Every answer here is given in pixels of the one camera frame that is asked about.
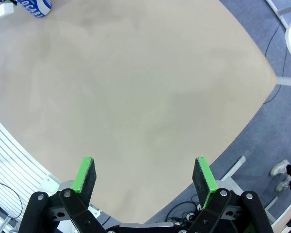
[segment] person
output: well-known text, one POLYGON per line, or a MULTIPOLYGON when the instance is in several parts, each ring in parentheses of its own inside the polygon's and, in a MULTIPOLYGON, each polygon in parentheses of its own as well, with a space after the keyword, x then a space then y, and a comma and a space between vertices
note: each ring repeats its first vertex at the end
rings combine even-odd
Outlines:
POLYGON ((291 164, 288 162, 288 160, 285 159, 272 168, 270 175, 275 176, 278 174, 288 174, 288 177, 283 182, 280 182, 279 185, 277 185, 275 189, 276 192, 281 192, 289 186, 291 190, 291 164))

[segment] shoe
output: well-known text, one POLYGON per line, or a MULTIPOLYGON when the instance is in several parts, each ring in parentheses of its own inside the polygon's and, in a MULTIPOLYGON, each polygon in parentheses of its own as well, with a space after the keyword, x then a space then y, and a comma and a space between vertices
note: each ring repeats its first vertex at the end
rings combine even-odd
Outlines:
POLYGON ((279 185, 277 185, 275 191, 281 192, 284 189, 287 189, 289 187, 289 183, 291 181, 291 176, 288 176, 283 182, 280 182, 279 185))
POLYGON ((290 163, 288 162, 288 160, 283 160, 282 162, 280 162, 279 164, 275 165, 271 172, 270 172, 270 176, 275 176, 275 175, 278 175, 278 174, 285 174, 287 173, 287 166, 289 165, 290 163))

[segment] wooden table surface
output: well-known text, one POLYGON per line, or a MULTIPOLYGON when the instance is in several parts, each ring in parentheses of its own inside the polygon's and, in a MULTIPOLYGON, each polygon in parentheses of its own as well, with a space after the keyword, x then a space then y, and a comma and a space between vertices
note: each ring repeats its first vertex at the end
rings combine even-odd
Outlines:
POLYGON ((185 189, 275 83, 218 0, 54 0, 0 19, 0 122, 61 181, 92 156, 91 203, 124 222, 185 189))

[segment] white slatted panel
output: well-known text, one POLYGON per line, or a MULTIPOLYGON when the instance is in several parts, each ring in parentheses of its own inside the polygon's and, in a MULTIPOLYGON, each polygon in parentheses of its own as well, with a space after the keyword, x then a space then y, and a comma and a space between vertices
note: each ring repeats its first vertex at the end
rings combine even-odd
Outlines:
MULTIPOLYGON (((18 221, 23 217, 31 194, 48 175, 49 172, 0 124, 0 182, 14 189, 23 202, 23 212, 18 221)), ((0 185, 0 207, 12 217, 21 211, 17 195, 3 185, 0 185)))

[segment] white corrugated panel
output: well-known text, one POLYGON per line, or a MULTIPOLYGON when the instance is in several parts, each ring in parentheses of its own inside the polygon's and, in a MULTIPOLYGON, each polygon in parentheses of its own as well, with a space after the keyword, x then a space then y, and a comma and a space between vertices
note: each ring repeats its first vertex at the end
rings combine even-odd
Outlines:
MULTIPOLYGON (((23 203, 21 221, 28 200, 50 173, 33 159, 0 124, 0 182, 14 189, 23 203)), ((12 217, 21 211, 17 195, 0 185, 0 207, 12 217)))

